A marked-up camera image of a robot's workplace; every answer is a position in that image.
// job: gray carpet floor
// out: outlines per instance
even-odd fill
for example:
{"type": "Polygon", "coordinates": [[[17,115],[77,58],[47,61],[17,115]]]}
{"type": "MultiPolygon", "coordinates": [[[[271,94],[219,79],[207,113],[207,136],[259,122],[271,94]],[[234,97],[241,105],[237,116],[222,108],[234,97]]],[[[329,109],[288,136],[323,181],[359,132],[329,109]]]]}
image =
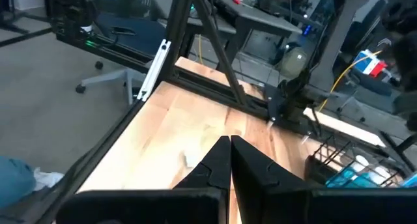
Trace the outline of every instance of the gray carpet floor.
{"type": "Polygon", "coordinates": [[[122,82],[75,92],[81,79],[110,71],[98,57],[48,34],[0,48],[0,155],[65,172],[127,107],[122,82]]]}

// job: blue object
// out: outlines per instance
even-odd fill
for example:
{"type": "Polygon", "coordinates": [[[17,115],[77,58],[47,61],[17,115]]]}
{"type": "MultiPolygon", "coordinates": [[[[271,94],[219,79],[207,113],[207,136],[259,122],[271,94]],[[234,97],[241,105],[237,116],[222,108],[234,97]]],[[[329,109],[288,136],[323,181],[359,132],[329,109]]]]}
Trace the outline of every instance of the blue object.
{"type": "Polygon", "coordinates": [[[310,30],[311,30],[311,25],[307,25],[306,29],[304,29],[302,34],[304,36],[307,36],[309,34],[310,30]]]}
{"type": "Polygon", "coordinates": [[[0,156],[0,208],[30,194],[36,185],[33,170],[25,162],[0,156]]]}
{"type": "Polygon", "coordinates": [[[339,173],[334,175],[326,182],[328,188],[342,188],[348,183],[352,182],[357,173],[365,169],[369,162],[361,155],[355,157],[355,161],[348,167],[342,169],[339,173]]]}
{"type": "MultiPolygon", "coordinates": [[[[363,59],[363,58],[365,58],[365,57],[367,57],[367,55],[361,51],[361,52],[358,54],[358,56],[356,56],[356,58],[355,58],[355,60],[353,61],[353,63],[355,63],[356,61],[358,61],[358,60],[360,60],[360,59],[363,59]]],[[[368,57],[368,58],[366,58],[366,59],[364,59],[364,60],[359,61],[358,63],[356,63],[354,67],[355,67],[358,71],[363,72],[363,71],[365,71],[365,69],[367,68],[367,66],[368,66],[371,62],[372,62],[372,58],[371,58],[371,57],[368,57]]]]}
{"type": "Polygon", "coordinates": [[[141,18],[121,18],[116,15],[101,13],[97,17],[103,35],[116,39],[112,27],[127,28],[135,35],[119,35],[118,43],[146,53],[156,55],[161,41],[165,38],[165,27],[157,21],[141,18]]]}
{"type": "Polygon", "coordinates": [[[415,188],[417,187],[417,173],[411,175],[408,179],[406,179],[402,185],[403,188],[415,188]]]}
{"type": "Polygon", "coordinates": [[[341,188],[346,186],[351,181],[351,178],[356,173],[352,167],[345,168],[342,172],[334,175],[331,179],[327,180],[326,186],[328,188],[341,188]]]}
{"type": "Polygon", "coordinates": [[[377,188],[378,185],[372,182],[370,173],[363,173],[352,182],[346,185],[346,188],[377,188]]]}

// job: yellow cable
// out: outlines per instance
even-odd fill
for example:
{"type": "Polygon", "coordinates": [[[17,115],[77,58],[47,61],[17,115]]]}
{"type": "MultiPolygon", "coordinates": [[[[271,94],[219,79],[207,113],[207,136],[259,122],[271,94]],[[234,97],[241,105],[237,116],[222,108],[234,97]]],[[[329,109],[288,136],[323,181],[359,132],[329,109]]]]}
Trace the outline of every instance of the yellow cable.
{"type": "Polygon", "coordinates": [[[201,52],[201,35],[199,35],[199,37],[198,37],[198,53],[199,53],[199,56],[200,56],[200,63],[202,65],[204,65],[204,63],[203,63],[203,54],[201,52]]]}
{"type": "MultiPolygon", "coordinates": [[[[346,69],[345,69],[345,71],[343,71],[341,74],[340,74],[340,76],[338,77],[338,79],[334,82],[334,84],[333,84],[333,87],[332,87],[332,89],[330,89],[330,93],[329,94],[331,94],[333,91],[334,91],[334,89],[336,88],[336,85],[339,83],[339,81],[341,80],[341,78],[347,73],[347,71],[349,71],[354,65],[356,65],[357,63],[359,63],[360,61],[363,61],[364,59],[367,59],[367,58],[370,58],[372,55],[378,55],[379,53],[380,53],[381,51],[377,51],[377,52],[375,52],[375,53],[372,53],[371,55],[368,55],[368,56],[366,56],[366,57],[364,57],[364,58],[361,58],[361,59],[358,59],[357,61],[355,61],[354,63],[352,63],[351,65],[349,65],[349,67],[347,67],[346,69]]],[[[325,99],[324,101],[323,101],[323,103],[321,104],[321,106],[320,106],[320,108],[319,108],[319,112],[324,108],[324,106],[326,105],[326,103],[327,103],[327,100],[328,100],[328,98],[327,99],[325,99]]]]}

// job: teal cloth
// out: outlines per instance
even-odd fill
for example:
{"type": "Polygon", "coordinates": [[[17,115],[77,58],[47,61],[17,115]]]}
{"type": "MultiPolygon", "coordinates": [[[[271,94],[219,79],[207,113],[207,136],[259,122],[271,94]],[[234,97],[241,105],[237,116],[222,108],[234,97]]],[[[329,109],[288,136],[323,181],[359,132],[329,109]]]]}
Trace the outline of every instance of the teal cloth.
{"type": "Polygon", "coordinates": [[[0,156],[0,208],[5,208],[30,194],[36,180],[25,162],[0,156]]]}

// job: green light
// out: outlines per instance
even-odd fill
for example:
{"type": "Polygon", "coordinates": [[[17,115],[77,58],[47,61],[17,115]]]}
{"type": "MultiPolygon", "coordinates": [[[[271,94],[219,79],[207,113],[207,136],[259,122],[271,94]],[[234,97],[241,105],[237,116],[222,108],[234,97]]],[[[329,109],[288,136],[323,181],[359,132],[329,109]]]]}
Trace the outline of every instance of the green light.
{"type": "Polygon", "coordinates": [[[85,45],[87,45],[87,46],[94,46],[94,42],[91,42],[90,40],[87,40],[85,42],[85,45]]]}

